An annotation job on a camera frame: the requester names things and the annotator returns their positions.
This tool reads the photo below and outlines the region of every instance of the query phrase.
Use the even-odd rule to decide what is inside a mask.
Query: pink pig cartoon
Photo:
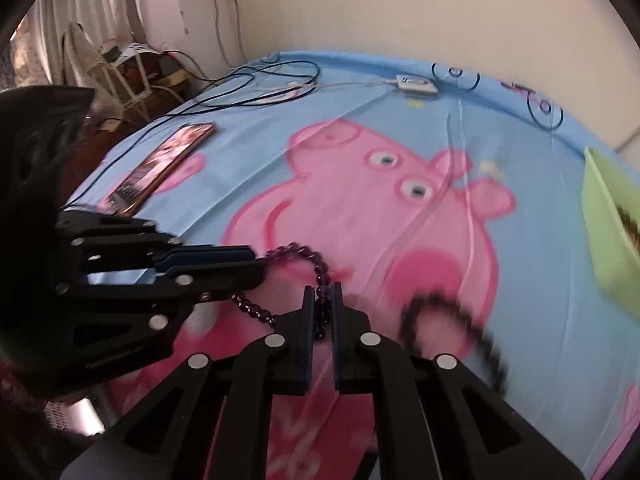
[[[591,480],[600,480],[606,475],[640,426],[640,384],[634,384],[627,391],[622,415],[624,423],[622,431],[598,464]]]
[[[472,162],[445,150],[425,161],[404,146],[347,120],[308,126],[289,141],[294,176],[243,206],[224,244],[248,244],[258,254],[292,241],[322,253],[345,304],[369,315],[373,330],[395,338],[402,308],[418,291],[459,298],[478,324],[488,319],[498,262],[485,221],[512,212],[515,198],[492,179],[453,185]],[[249,296],[275,314],[300,307],[311,266],[289,262],[270,270]],[[212,356],[239,351],[268,331],[237,309],[220,308],[206,336]],[[452,320],[423,314],[424,356],[463,358],[469,342]],[[332,356],[316,345],[312,389],[304,399],[274,400],[268,478],[350,479],[370,443],[370,398],[334,391]]]
[[[452,181],[472,168],[464,152],[446,150],[427,162],[346,120],[308,126],[289,144],[293,179],[247,203],[225,244],[248,244],[258,254],[292,241],[309,245],[342,282],[346,303],[390,337],[417,291],[457,297],[476,322],[486,321],[498,263],[484,222],[513,211],[515,198],[505,187],[482,178],[457,189]],[[274,282],[296,291],[293,304],[278,298],[281,309],[299,308],[299,283],[314,282],[312,268],[293,262],[276,273]],[[426,356],[463,357],[467,350],[446,316],[422,316],[418,336]]]

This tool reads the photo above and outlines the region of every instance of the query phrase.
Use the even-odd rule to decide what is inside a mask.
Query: white curtain
[[[80,23],[96,48],[109,40],[121,48],[133,39],[144,41],[135,0],[37,0],[28,16],[34,46],[52,84],[63,83],[62,37],[69,22]]]

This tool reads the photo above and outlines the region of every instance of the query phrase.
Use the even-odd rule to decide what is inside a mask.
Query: bead string
[[[287,246],[279,246],[273,251],[267,251],[264,259],[267,264],[282,263],[290,258],[301,258],[314,264],[316,273],[316,317],[314,319],[314,338],[322,339],[325,336],[324,327],[331,323],[331,301],[330,289],[331,277],[329,277],[329,266],[322,259],[322,254],[313,251],[308,246],[301,246],[292,242]],[[236,292],[231,296],[231,300],[240,310],[246,312],[250,317],[262,323],[268,323],[271,328],[276,327],[278,317],[266,308],[249,300],[244,292]],[[425,308],[439,309],[452,314],[465,332],[471,337],[478,347],[485,362],[491,371],[492,386],[501,396],[506,393],[506,366],[500,360],[500,351],[494,346],[493,338],[484,332],[482,327],[476,325],[462,306],[455,301],[448,301],[440,294],[431,294],[428,297],[414,296],[411,303],[402,311],[399,340],[404,343],[404,348],[409,354],[420,356],[422,351],[418,348],[417,320],[421,311]]]
[[[428,297],[414,296],[409,305],[402,311],[399,340],[409,354],[420,356],[422,350],[418,348],[417,321],[424,308],[441,310],[451,314],[466,334],[473,340],[482,354],[491,373],[493,390],[501,397],[506,394],[507,368],[500,360],[500,351],[494,345],[494,338],[488,335],[481,326],[474,323],[471,314],[457,301],[449,301],[441,294],[430,294]]]
[[[324,327],[331,323],[331,301],[329,285],[329,266],[322,259],[322,254],[311,250],[310,247],[292,242],[288,246],[280,246],[273,251],[267,251],[264,259],[268,264],[281,263],[290,258],[302,258],[314,264],[316,273],[316,318],[314,319],[314,338],[322,339],[325,336]],[[268,323],[271,328],[276,327],[277,316],[269,310],[262,308],[249,300],[243,292],[236,292],[231,296],[231,300],[240,310],[246,312],[250,317],[263,323]]]

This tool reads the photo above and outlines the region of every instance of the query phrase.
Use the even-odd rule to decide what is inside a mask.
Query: cartoon eye
[[[424,181],[417,180],[415,178],[409,178],[402,183],[402,186],[400,186],[400,191],[402,191],[402,194],[404,194],[406,197],[409,197],[412,200],[420,201],[427,200],[431,196],[433,189]]]
[[[398,156],[389,152],[373,152],[369,157],[369,161],[374,166],[382,166],[383,168],[394,168],[398,164]]]

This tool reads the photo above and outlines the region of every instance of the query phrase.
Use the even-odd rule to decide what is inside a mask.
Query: wall
[[[181,50],[193,56],[211,78],[222,76],[227,66],[216,41],[213,0],[136,0],[146,41],[158,50]],[[229,1],[219,0],[220,35],[231,62],[242,63]]]
[[[544,92],[611,146],[640,124],[640,52],[608,0],[239,1],[250,57],[330,48],[433,59]]]

